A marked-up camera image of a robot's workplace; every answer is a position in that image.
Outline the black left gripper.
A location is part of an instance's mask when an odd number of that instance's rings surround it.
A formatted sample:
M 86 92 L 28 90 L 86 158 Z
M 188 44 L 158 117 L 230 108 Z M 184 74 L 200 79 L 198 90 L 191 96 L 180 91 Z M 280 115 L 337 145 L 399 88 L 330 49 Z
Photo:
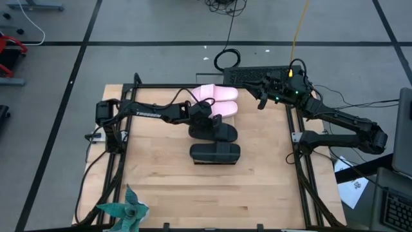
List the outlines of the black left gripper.
M 209 117 L 211 114 L 212 109 L 209 104 L 195 104 L 189 108 L 190 137 L 214 137 L 214 129 L 220 129 L 221 127 L 222 115 L 214 115 L 211 119 Z

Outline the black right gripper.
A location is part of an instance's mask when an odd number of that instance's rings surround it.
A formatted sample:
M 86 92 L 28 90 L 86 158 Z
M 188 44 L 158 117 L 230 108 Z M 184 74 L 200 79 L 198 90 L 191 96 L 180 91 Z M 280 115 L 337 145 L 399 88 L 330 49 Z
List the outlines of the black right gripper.
M 263 82 L 244 82 L 244 87 L 250 94 L 261 94 L 257 106 L 263 110 L 268 98 L 275 103 L 300 103 L 311 94 L 311 87 L 303 72 L 294 73 L 292 77 L 269 73 L 268 87 Z

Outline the pink slide sandal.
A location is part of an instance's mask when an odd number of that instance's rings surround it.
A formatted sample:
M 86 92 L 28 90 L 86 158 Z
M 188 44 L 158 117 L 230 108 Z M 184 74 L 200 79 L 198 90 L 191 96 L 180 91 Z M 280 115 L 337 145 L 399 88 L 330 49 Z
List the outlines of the pink slide sandal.
M 238 98 L 238 90 L 233 87 L 217 86 L 215 84 L 204 84 L 191 90 L 194 97 L 201 101 L 213 98 L 215 101 L 235 101 Z
M 238 105 L 234 101 L 215 102 L 211 106 L 210 117 L 221 115 L 223 118 L 231 117 L 238 112 Z

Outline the black slide sandal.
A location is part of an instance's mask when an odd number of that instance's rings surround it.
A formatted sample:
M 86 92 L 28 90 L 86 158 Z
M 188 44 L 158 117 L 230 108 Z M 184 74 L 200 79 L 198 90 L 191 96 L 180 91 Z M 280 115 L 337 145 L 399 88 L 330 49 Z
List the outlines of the black slide sandal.
M 222 123 L 217 126 L 189 126 L 189 136 L 200 140 L 234 142 L 238 138 L 238 132 L 230 124 Z
M 193 144 L 189 155 L 195 164 L 235 164 L 241 156 L 241 148 L 229 142 Z

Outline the small black connector box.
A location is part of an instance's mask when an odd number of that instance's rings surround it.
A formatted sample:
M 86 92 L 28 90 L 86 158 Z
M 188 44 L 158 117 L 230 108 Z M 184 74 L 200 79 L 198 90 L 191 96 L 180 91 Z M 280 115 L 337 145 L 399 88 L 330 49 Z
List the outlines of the small black connector box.
M 92 142 L 92 143 L 106 141 L 106 135 L 104 133 L 99 133 L 99 132 L 86 134 L 84 138 L 88 142 Z

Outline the green artificial plant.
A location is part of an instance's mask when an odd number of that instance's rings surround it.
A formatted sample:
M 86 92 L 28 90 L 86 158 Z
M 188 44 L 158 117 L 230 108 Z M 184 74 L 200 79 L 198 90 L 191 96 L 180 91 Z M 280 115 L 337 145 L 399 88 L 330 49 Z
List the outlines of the green artificial plant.
M 118 222 L 108 232 L 140 232 L 140 224 L 149 213 L 149 206 L 138 200 L 137 194 L 127 184 L 124 203 L 97 205 L 98 209 L 118 218 Z

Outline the black desk foot bar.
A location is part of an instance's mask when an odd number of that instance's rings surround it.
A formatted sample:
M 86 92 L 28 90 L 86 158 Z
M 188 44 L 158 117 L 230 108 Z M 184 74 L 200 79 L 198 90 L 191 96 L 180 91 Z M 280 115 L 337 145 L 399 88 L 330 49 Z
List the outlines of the black desk foot bar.
M 392 160 L 393 154 L 389 154 L 363 164 L 349 166 L 335 173 L 336 181 L 338 184 L 341 184 L 361 177 L 366 178 L 377 174 L 379 168 L 386 168 L 392 171 Z

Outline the white printed paper sheet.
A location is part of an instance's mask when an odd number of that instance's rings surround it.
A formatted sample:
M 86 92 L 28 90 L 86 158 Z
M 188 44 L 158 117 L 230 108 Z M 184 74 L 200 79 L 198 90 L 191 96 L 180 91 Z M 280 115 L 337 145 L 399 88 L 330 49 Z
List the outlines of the white printed paper sheet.
M 334 171 L 342 171 L 352 167 L 353 164 L 340 156 L 334 164 Z M 366 178 L 357 178 L 349 182 L 338 184 L 339 195 L 341 200 L 351 209 L 355 209 L 361 195 L 363 194 L 369 180 Z

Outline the grey keyboard desk panel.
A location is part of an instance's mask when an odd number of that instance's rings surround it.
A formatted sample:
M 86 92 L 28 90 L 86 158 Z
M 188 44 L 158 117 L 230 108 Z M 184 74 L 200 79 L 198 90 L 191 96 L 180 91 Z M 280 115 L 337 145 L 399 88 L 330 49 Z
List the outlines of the grey keyboard desk panel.
M 371 210 L 370 230 L 379 232 L 397 232 L 380 222 L 381 204 L 384 188 L 391 188 L 412 196 L 412 178 L 397 171 L 379 168 Z

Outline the black keyboard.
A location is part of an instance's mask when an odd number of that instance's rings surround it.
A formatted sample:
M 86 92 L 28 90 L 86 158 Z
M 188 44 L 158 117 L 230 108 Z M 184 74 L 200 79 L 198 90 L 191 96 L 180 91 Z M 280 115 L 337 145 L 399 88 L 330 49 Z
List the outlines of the black keyboard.
M 412 196 L 384 188 L 380 222 L 397 232 L 412 232 Z

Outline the grey metal furniture foot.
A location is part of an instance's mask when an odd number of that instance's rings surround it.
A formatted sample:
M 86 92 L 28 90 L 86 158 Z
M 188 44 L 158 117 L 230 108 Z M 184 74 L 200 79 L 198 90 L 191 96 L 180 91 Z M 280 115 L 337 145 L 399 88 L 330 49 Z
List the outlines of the grey metal furniture foot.
M 6 5 L 10 9 L 43 9 L 43 10 L 58 10 L 63 12 L 65 10 L 64 5 L 57 1 L 52 0 L 7 0 Z
M 15 77 L 0 77 L 0 86 L 24 86 L 25 80 Z

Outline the red and black cart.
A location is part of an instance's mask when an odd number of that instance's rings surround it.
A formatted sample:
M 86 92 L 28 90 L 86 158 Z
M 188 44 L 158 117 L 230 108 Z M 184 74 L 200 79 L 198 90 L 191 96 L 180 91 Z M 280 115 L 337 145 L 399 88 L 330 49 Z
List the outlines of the red and black cart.
M 14 43 L 19 48 L 8 48 L 9 42 Z M 27 51 L 27 47 L 19 40 L 0 35 L 0 77 L 13 77 L 18 58 L 25 57 Z

